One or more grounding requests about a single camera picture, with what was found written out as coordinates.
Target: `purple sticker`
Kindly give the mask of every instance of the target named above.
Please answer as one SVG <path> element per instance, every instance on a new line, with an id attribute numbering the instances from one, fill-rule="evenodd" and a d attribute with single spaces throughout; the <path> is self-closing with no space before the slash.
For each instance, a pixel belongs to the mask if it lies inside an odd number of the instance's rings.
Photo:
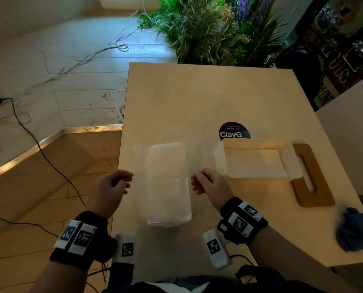
<path id="1" fill-rule="evenodd" d="M 251 135 L 248 130 L 237 122 L 224 123 L 219 129 L 219 138 L 221 141 L 224 138 L 238 138 L 238 139 L 250 139 Z"/>

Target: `wristband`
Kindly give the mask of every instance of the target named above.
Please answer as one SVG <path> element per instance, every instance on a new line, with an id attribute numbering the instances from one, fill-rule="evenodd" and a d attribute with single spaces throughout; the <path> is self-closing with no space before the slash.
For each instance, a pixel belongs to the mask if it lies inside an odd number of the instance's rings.
<path id="1" fill-rule="evenodd" d="M 107 232 L 108 221 L 85 211 L 70 220 L 54 245 L 51 261 L 88 270 L 94 260 L 104 263 L 115 254 L 118 243 Z"/>
<path id="2" fill-rule="evenodd" d="M 260 212 L 238 197 L 231 198 L 220 213 L 223 220 L 219 222 L 217 229 L 235 244 L 244 243 L 249 246 L 257 233 L 268 225 Z"/>

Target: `crumpled blue rag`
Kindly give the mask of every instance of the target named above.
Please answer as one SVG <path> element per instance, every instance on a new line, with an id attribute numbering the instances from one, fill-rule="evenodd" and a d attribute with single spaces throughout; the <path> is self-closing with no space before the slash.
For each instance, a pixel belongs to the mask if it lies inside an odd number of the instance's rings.
<path id="1" fill-rule="evenodd" d="M 344 223 L 336 231 L 336 240 L 346 252 L 363 249 L 363 214 L 356 208 L 347 208 Z"/>

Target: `purple flower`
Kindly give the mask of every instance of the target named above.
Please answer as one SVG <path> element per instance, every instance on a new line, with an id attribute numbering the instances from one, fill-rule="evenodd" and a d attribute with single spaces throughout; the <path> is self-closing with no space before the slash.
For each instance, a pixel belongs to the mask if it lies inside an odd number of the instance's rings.
<path id="1" fill-rule="evenodd" d="M 238 5 L 238 20 L 243 23 L 249 15 L 249 0 L 240 0 Z"/>
<path id="2" fill-rule="evenodd" d="M 255 24 L 259 24 L 262 22 L 262 18 L 265 15 L 270 2 L 271 2 L 271 0 L 263 0 L 262 4 L 260 5 L 259 11 L 256 15 L 256 18 L 254 20 Z"/>

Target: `wooden table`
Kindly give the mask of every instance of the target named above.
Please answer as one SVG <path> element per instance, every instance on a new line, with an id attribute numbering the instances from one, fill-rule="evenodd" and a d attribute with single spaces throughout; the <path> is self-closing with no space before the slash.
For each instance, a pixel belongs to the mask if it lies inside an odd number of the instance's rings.
<path id="1" fill-rule="evenodd" d="M 291 70 L 130 63 L 119 168 L 138 172 L 136 145 L 184 142 L 191 171 L 215 169 L 214 151 L 222 124 L 244 125 L 251 137 L 308 143 L 335 197 L 335 207 L 298 205 L 289 182 L 231 185 L 269 224 L 325 266 L 363 262 L 363 250 L 346 253 L 335 229 L 345 206 L 363 212 L 350 180 Z M 193 218 L 176 228 L 151 228 L 141 216 L 136 177 L 113 217 L 112 235 L 135 231 L 135 281 L 171 276 L 233 275 L 237 259 L 222 271 L 212 266 L 202 233 L 215 228 L 219 213 L 205 195 L 193 196 Z M 227 245 L 230 254 L 251 257 L 247 246 Z"/>

